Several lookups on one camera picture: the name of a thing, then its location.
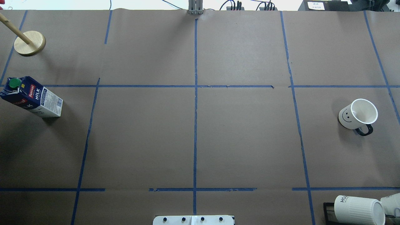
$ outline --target mug handle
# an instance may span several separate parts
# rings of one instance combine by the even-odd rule
[[[372,132],[374,131],[374,129],[372,128],[371,124],[366,124],[366,125],[367,125],[367,127],[368,127],[368,132],[367,132],[366,134],[364,134],[364,133],[361,131],[360,128],[357,128],[357,129],[356,129],[356,131],[357,131],[357,133],[358,133],[359,135],[361,135],[361,136],[367,136],[367,135],[372,134]]]

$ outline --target white mounting plate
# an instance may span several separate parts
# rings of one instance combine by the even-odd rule
[[[153,225],[235,225],[233,218],[228,215],[157,216],[153,220]]]

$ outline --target wooden dowel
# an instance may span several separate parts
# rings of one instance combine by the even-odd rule
[[[32,43],[29,38],[27,38],[19,29],[17,29],[12,22],[10,22],[3,14],[0,13],[0,21],[8,27],[12,32],[14,32],[20,39],[22,39],[26,44]]]

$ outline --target blue and white carton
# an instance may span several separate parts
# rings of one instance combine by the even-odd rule
[[[7,78],[0,97],[42,118],[61,116],[63,100],[30,76]]]

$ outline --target cup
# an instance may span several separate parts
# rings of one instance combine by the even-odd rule
[[[359,225],[384,225],[385,212],[376,199],[339,195],[334,204],[339,223]]]
[[[400,224],[400,193],[390,195],[380,199],[386,215],[395,216],[392,221],[394,224]]]
[[[339,112],[339,122],[347,129],[356,130],[361,136],[367,136],[374,131],[371,124],[378,118],[378,110],[366,99],[356,99]],[[368,132],[363,133],[360,127],[366,125]]]

